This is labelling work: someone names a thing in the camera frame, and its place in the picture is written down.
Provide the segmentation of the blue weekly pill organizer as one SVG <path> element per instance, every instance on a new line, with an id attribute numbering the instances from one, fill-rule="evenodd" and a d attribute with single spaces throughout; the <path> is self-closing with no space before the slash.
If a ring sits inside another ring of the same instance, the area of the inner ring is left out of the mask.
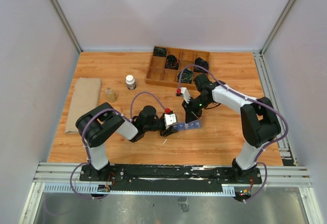
<path id="1" fill-rule="evenodd" d="M 196 121 L 193 121 L 190 123 L 179 122 L 179 123 L 175 124 L 173 127 L 177 131 L 200 129 L 202 127 L 202 123 L 199 120 L 196 120 Z"/>

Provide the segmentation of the white pill bottle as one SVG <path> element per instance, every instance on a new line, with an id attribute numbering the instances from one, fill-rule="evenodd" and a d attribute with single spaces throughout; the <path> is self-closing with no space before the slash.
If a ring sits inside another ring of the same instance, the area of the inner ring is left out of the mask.
<path id="1" fill-rule="evenodd" d="M 129 90 L 134 90 L 136 88 L 136 81 L 132 75 L 127 75 L 125 82 Z"/>

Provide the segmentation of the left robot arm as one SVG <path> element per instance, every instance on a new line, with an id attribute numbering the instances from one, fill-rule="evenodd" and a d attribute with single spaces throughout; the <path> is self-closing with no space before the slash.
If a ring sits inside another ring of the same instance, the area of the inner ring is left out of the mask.
<path id="1" fill-rule="evenodd" d="M 158 131 L 161 137 L 177 132 L 174 125 L 177 116 L 170 109 L 159 117 L 153 106 L 144 106 L 131 120 L 125 118 L 109 103 L 105 102 L 82 115 L 76 121 L 76 128 L 86 148 L 87 164 L 82 166 L 81 181 L 105 181 L 118 172 L 110 165 L 105 151 L 105 142 L 117 133 L 134 143 L 147 132 Z"/>

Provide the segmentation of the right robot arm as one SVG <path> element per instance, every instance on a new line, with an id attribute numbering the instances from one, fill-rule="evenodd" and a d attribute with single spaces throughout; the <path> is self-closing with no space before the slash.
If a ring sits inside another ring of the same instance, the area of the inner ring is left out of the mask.
<path id="1" fill-rule="evenodd" d="M 177 96 L 183 97 L 185 122 L 190 123 L 202 116 L 202 110 L 212 103 L 227 106 L 241 117 L 245 139 L 239 155 L 233 159 L 230 177 L 237 183 L 250 178 L 257 166 L 259 152 L 281 133 L 281 126 L 269 98 L 247 97 L 221 81 L 211 82 L 206 74 L 195 78 L 199 96 L 193 98 L 186 87 L 178 87 Z"/>

